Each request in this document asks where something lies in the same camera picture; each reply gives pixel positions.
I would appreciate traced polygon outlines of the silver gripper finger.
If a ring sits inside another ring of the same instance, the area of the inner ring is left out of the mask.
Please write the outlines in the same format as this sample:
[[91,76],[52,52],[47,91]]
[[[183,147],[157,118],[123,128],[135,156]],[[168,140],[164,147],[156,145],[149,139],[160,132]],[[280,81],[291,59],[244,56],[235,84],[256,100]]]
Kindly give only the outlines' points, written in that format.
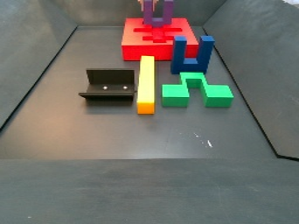
[[144,0],[137,0],[137,2],[140,3],[140,10],[144,11]]
[[156,6],[157,2],[159,2],[159,0],[153,0],[153,1],[152,1],[153,9],[155,9],[155,6]]

